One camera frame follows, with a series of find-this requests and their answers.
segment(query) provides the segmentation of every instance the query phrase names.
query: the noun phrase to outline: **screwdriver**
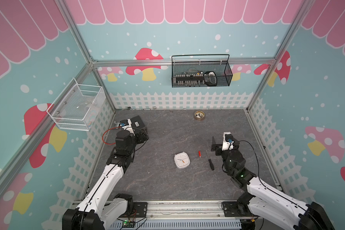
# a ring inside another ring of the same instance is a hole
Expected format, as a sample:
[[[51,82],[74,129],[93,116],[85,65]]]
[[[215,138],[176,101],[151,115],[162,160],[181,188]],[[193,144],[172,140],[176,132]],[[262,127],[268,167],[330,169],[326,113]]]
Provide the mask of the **screwdriver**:
[[[206,153],[207,153],[207,156],[208,156],[208,162],[210,163],[211,169],[212,169],[212,170],[215,170],[215,168],[213,167],[212,161],[211,161],[211,159],[210,159],[210,156],[208,155],[207,150],[206,150]]]

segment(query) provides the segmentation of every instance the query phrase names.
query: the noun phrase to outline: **black wire mesh basket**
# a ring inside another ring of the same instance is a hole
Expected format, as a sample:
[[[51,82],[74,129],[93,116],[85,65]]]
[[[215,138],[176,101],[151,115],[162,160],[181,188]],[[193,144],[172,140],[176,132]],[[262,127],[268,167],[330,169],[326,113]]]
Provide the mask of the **black wire mesh basket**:
[[[171,56],[173,87],[230,86],[229,54]]]

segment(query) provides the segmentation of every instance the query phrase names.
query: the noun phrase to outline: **black screwdriver handle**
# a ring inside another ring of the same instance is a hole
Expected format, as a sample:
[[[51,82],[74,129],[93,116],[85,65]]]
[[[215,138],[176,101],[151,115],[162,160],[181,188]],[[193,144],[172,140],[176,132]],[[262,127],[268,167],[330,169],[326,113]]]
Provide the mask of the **black screwdriver handle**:
[[[212,169],[212,170],[215,170],[215,168],[213,167],[213,164],[212,164],[211,159],[208,159],[208,162],[210,163],[210,167],[211,167],[211,169]]]

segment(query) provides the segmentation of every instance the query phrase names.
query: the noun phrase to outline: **white square clock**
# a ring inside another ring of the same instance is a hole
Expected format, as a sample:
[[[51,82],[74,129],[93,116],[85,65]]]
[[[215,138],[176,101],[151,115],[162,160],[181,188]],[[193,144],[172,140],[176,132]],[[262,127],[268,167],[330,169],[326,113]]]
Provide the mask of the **white square clock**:
[[[191,163],[188,154],[186,152],[181,152],[176,154],[174,157],[175,165],[177,168],[185,168]]]

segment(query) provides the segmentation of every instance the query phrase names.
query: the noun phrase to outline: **white picket fence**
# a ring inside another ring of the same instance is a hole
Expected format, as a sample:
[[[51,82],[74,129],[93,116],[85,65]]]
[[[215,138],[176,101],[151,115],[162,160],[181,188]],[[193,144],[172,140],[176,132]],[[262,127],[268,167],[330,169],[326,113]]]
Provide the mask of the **white picket fence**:
[[[280,136],[280,130],[276,129],[276,122],[272,122],[269,110],[262,104],[262,98],[257,99],[251,116],[253,117],[267,153],[270,154],[272,165],[279,172],[280,182],[286,194],[298,200],[311,203],[316,191],[307,186],[307,177],[300,174],[301,166],[294,163],[295,156],[289,154],[290,146],[285,145],[285,138]]]
[[[91,170],[101,151],[102,135],[107,130],[112,117],[112,110],[105,101],[96,117],[91,130],[87,132],[87,139],[83,139],[83,147],[78,148],[79,156],[74,157],[74,167],[69,168],[69,177],[64,179],[64,189],[57,192],[59,197],[56,205],[50,207],[51,216],[43,222],[45,230],[61,230],[62,215],[71,207],[75,200],[79,200],[91,176]]]
[[[182,108],[246,108],[253,97],[253,92],[250,94],[169,94],[162,93],[158,95],[157,93],[146,95],[134,94],[128,95],[125,93],[121,94],[110,94],[111,100],[116,108],[127,108],[131,107],[134,109],[144,109],[144,108],[154,108],[157,109],[182,109]]]

